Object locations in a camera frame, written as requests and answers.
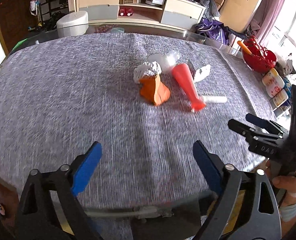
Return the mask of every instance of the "gray fabric tablecloth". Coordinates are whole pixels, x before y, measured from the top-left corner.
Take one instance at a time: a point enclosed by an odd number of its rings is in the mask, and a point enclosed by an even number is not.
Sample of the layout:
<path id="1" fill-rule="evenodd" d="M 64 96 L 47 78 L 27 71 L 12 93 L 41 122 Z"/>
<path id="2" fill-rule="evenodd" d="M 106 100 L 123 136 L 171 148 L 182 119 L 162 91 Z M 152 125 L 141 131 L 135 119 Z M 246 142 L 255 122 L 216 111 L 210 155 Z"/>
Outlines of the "gray fabric tablecloth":
<path id="1" fill-rule="evenodd" d="M 198 93 L 228 102 L 191 113 L 176 81 L 162 74 L 169 101 L 146 103 L 133 70 L 173 49 L 180 62 L 211 64 Z M 91 34 L 22 49 L 0 70 L 0 177 L 20 193 L 31 169 L 54 171 L 99 141 L 103 157 L 78 196 L 84 207 L 158 205 L 195 194 L 208 188 L 192 156 L 196 140 L 239 170 L 263 160 L 227 126 L 247 113 L 275 118 L 258 80 L 240 59 L 160 36 Z"/>

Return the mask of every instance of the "wooden door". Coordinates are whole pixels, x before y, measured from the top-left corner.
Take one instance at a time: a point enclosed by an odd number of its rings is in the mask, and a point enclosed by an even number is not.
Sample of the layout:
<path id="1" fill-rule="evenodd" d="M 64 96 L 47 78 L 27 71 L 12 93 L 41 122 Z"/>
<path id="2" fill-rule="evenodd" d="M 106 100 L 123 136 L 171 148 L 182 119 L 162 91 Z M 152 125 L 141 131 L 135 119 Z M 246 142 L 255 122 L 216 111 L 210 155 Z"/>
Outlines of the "wooden door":
<path id="1" fill-rule="evenodd" d="M 0 30 L 8 52 L 17 42 L 28 37 L 28 27 L 35 27 L 38 19 L 29 11 L 30 0 L 0 0 Z"/>

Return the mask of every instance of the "red basket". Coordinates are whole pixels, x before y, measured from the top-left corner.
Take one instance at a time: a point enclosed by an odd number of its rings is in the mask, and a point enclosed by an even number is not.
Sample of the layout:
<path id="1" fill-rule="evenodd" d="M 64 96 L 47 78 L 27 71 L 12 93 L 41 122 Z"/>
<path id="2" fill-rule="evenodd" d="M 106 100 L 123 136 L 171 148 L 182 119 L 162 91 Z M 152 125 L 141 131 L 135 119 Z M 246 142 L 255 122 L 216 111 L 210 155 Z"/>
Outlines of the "red basket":
<path id="1" fill-rule="evenodd" d="M 252 55 L 242 52 L 245 62 L 254 71 L 266 74 L 269 70 L 276 66 L 276 55 L 265 47 L 259 45 L 255 38 L 250 38 L 244 42 L 250 49 Z"/>

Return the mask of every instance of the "red bottle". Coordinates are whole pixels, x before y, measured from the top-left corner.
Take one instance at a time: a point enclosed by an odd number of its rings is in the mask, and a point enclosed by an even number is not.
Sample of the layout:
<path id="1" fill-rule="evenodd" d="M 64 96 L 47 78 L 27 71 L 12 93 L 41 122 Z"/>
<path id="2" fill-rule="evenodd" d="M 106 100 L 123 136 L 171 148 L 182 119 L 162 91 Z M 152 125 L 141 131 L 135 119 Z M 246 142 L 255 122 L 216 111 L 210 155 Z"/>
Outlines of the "red bottle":
<path id="1" fill-rule="evenodd" d="M 126 9 L 125 8 L 120 8 L 119 16 L 126 16 Z"/>
<path id="2" fill-rule="evenodd" d="M 197 94 L 197 90 L 188 65 L 179 64 L 175 66 L 172 69 L 172 75 L 189 98 L 192 112 L 197 112 L 203 109 L 206 104 Z"/>
<path id="3" fill-rule="evenodd" d="M 126 16 L 130 17 L 134 14 L 134 11 L 132 8 L 127 8 L 126 9 Z"/>

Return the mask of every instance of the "white round stool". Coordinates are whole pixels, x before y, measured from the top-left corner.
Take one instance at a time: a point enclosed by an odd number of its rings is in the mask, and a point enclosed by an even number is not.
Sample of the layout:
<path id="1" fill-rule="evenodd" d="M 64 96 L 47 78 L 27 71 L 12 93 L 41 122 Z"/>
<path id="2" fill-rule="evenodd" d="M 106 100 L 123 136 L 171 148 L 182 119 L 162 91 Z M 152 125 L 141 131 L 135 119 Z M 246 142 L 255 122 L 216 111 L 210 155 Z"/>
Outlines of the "white round stool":
<path id="1" fill-rule="evenodd" d="M 83 35 L 88 30 L 88 13 L 72 12 L 59 19 L 56 25 L 59 38 Z"/>

